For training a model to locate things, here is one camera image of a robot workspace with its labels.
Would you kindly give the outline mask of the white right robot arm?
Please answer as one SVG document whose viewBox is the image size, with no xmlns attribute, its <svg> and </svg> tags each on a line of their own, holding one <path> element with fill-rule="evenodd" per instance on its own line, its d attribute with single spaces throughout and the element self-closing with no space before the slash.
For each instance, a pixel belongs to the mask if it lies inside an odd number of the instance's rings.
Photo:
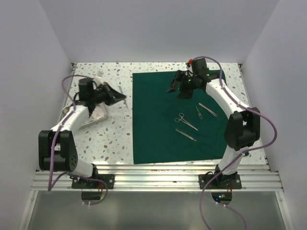
<svg viewBox="0 0 307 230">
<path fill-rule="evenodd" d="M 208 181 L 225 188 L 236 179 L 242 151 L 252 147 L 260 138 L 259 110 L 248 108 L 229 90 L 222 70 L 218 74 L 210 73 L 204 57 L 191 59 L 186 66 L 186 72 L 176 72 L 167 92 L 178 91 L 177 98 L 191 99 L 194 90 L 200 89 L 212 97 L 226 115 L 225 153 Z"/>
</svg>

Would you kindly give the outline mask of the short steel tweezers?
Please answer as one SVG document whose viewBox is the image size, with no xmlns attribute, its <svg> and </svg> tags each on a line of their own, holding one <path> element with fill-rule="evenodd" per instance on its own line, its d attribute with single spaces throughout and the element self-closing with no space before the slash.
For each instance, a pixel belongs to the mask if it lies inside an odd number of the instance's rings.
<svg viewBox="0 0 307 230">
<path fill-rule="evenodd" d="M 197 110 L 197 113 L 198 113 L 199 118 L 202 120 L 203 118 L 202 118 L 202 114 L 201 114 L 201 112 L 199 111 L 199 109 L 198 109 L 198 107 L 197 107 L 197 106 L 195 106 L 195 107 L 196 107 L 196 110 Z"/>
</svg>

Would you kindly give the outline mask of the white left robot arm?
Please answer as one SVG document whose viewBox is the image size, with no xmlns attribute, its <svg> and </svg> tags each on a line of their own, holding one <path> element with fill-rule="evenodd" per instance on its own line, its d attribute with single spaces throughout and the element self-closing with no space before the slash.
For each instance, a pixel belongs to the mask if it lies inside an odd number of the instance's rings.
<svg viewBox="0 0 307 230">
<path fill-rule="evenodd" d="M 107 82 L 79 76 L 79 91 L 71 97 L 72 104 L 66 115 L 50 130 L 43 130 L 38 135 L 39 167 L 49 171 L 49 178 L 54 172 L 71 173 L 83 177 L 83 183 L 95 188 L 100 177 L 94 172 L 94 165 L 78 158 L 74 134 L 92 115 L 100 104 L 112 106 L 127 97 L 113 89 Z"/>
</svg>

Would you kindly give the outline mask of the stainless steel tray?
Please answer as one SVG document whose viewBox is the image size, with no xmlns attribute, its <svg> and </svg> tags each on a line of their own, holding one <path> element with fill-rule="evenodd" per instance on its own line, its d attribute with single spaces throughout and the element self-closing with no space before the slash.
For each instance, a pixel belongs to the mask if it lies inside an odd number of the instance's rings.
<svg viewBox="0 0 307 230">
<path fill-rule="evenodd" d="M 61 125 L 61 131 L 68 130 L 75 132 L 108 119 L 104 103 L 97 105 L 91 114 L 88 107 L 84 105 L 77 105 L 75 111 L 73 109 L 73 105 L 66 106 L 62 109 L 62 119 L 59 123 Z"/>
</svg>

